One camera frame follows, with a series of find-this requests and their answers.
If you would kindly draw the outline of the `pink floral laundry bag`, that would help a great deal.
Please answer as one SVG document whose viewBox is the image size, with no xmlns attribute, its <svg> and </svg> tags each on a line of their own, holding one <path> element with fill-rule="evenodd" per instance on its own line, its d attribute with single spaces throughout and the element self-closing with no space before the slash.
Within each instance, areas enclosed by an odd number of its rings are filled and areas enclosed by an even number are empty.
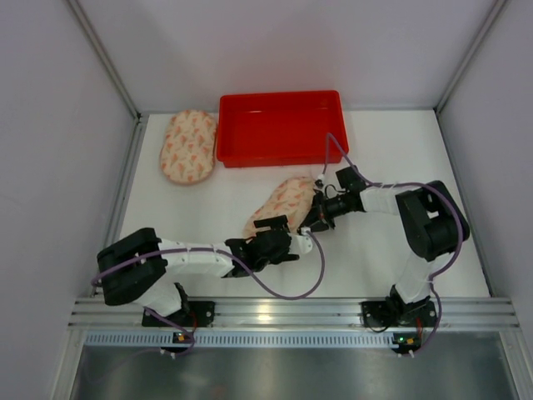
<svg viewBox="0 0 533 400">
<path fill-rule="evenodd" d="M 167 125 L 160 151 L 162 173 L 172 183 L 200 183 L 213 172 L 217 143 L 217 120 L 201 110 L 173 115 Z"/>
<path fill-rule="evenodd" d="M 291 177 L 274 189 L 271 196 L 247 220 L 242 236 L 256 235 L 255 221 L 286 216 L 288 228 L 296 233 L 307 214 L 311 211 L 315 195 L 315 181 L 312 177 Z"/>
</svg>

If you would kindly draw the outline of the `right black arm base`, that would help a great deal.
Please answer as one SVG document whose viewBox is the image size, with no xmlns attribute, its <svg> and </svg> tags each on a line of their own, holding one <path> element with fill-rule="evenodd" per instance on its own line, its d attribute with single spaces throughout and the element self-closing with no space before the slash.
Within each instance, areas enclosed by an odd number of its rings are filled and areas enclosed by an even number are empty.
<svg viewBox="0 0 533 400">
<path fill-rule="evenodd" d="M 429 298 L 414 303 L 403 303 L 392 297 L 365 301 L 361 312 L 363 326 L 377 333 L 393 327 L 433 328 L 437 318 L 435 305 Z"/>
</svg>

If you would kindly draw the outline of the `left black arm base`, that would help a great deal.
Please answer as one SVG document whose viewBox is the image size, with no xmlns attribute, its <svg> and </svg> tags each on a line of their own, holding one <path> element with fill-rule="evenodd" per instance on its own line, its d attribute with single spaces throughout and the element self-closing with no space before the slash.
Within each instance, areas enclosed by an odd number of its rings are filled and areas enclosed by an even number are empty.
<svg viewBox="0 0 533 400">
<path fill-rule="evenodd" d="M 170 314 L 165 319 L 183 328 L 207 328 L 214 321 L 215 311 L 216 303 L 213 301 L 189 301 L 185 309 Z M 149 312 L 144 312 L 142 326 L 145 328 L 170 327 Z"/>
</svg>

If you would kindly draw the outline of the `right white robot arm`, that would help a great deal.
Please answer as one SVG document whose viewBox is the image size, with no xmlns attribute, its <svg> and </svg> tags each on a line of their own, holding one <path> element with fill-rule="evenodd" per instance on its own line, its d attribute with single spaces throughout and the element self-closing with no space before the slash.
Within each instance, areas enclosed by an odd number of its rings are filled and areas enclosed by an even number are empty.
<svg viewBox="0 0 533 400">
<path fill-rule="evenodd" d="M 470 227 L 441 181 L 398 184 L 371 183 L 356 167 L 336 172 L 341 191 L 328 197 L 318 188 L 311 210 L 299 226 L 314 233 L 335 227 L 335 219 L 348 213 L 385 213 L 398 216 L 411 254 L 399 280 L 386 298 L 388 307 L 408 313 L 425 306 L 435 278 L 458 258 Z"/>
</svg>

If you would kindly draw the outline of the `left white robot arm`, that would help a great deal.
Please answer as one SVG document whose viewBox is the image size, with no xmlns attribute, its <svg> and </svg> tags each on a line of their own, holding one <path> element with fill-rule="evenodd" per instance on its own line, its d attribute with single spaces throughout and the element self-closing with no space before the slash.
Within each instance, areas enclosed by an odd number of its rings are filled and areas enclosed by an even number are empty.
<svg viewBox="0 0 533 400">
<path fill-rule="evenodd" d="M 166 317 L 188 308 L 181 278 L 249 277 L 312 250 L 309 237 L 290 232 L 285 215 L 252 226 L 255 233 L 215 244 L 173 242 L 151 227 L 139 229 L 97 255 L 92 284 L 102 288 L 108 306 L 136 303 Z"/>
</svg>

